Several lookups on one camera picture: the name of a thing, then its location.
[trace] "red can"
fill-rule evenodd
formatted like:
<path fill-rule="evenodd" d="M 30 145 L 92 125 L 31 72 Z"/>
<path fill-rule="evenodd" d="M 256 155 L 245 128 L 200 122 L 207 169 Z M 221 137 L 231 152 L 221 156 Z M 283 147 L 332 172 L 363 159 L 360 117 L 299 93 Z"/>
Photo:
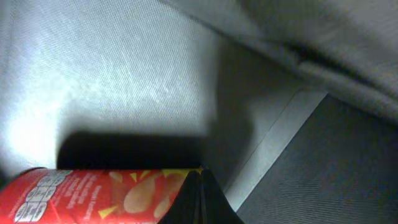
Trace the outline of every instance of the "red can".
<path fill-rule="evenodd" d="M 157 223 L 191 170 L 34 169 L 0 193 L 0 223 Z"/>

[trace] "dark gray carpet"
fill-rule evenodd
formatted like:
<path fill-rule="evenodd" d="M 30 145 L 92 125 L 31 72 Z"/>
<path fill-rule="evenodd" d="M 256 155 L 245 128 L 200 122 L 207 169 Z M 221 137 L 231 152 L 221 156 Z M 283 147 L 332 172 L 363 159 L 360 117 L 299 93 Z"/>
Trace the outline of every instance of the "dark gray carpet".
<path fill-rule="evenodd" d="M 326 97 L 238 210 L 246 223 L 397 223 L 398 130 Z"/>

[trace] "gray fabric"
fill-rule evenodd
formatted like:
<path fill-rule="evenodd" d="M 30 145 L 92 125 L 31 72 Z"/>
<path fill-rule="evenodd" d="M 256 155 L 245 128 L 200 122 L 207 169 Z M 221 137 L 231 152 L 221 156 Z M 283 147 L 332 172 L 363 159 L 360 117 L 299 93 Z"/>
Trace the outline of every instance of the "gray fabric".
<path fill-rule="evenodd" d="M 283 150 L 325 96 L 160 1 L 0 1 L 0 10 L 0 181 L 37 166 L 128 169 L 164 156 L 200 161 L 227 190 L 267 133 L 284 133 L 272 138 Z M 65 146 L 79 133 L 101 141 Z"/>
<path fill-rule="evenodd" d="M 398 128 L 331 97 L 238 210 L 246 223 L 397 223 Z"/>
<path fill-rule="evenodd" d="M 398 121 L 397 1 L 164 1 L 338 98 Z"/>

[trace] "black object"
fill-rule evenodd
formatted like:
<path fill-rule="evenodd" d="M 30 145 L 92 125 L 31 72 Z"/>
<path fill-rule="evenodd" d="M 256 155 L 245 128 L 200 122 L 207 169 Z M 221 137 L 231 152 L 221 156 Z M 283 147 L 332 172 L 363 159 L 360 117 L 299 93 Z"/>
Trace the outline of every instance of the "black object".
<path fill-rule="evenodd" d="M 191 171 L 159 224 L 241 224 L 210 170 Z"/>

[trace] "gray upholstery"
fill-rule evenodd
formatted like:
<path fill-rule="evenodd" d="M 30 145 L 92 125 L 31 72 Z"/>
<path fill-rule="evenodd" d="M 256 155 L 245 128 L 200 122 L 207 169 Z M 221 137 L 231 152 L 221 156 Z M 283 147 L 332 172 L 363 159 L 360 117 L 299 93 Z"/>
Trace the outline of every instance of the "gray upholstery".
<path fill-rule="evenodd" d="M 238 210 L 246 223 L 397 223 L 398 128 L 326 97 Z"/>
<path fill-rule="evenodd" d="M 157 0 L 0 4 L 0 179 L 189 158 L 239 206 L 325 96 Z"/>
<path fill-rule="evenodd" d="M 395 0 L 165 0 L 368 112 L 398 121 Z"/>

